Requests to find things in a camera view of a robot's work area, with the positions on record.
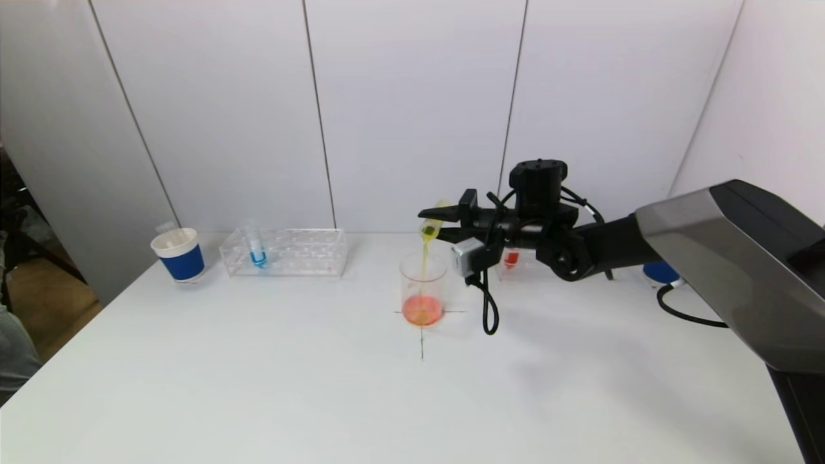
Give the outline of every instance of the orange liquid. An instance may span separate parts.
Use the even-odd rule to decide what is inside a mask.
[[[434,296],[413,295],[404,302],[401,314],[410,324],[427,327],[441,319],[444,315],[444,307]]]

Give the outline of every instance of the floor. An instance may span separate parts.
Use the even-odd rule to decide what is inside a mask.
[[[63,250],[56,253],[68,259]],[[29,331],[43,362],[103,309],[91,288],[44,258],[27,261],[8,276],[12,310]]]

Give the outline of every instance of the white table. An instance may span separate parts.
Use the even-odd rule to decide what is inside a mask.
[[[730,331],[616,282],[450,275],[422,332],[394,312],[414,234],[350,234],[342,280],[179,285],[152,266],[0,410],[2,464],[797,463],[764,364]],[[689,289],[675,307],[713,317]]]

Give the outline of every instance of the paper cup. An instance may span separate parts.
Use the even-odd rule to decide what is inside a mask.
[[[171,246],[168,238],[170,234],[183,239],[182,243]],[[155,237],[151,246],[177,282],[190,282],[204,271],[204,257],[200,253],[198,233],[194,229],[165,232]]]

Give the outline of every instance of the glass beaker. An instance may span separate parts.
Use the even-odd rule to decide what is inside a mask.
[[[410,324],[427,327],[444,315],[444,276],[438,257],[417,252],[401,260],[401,314]]]

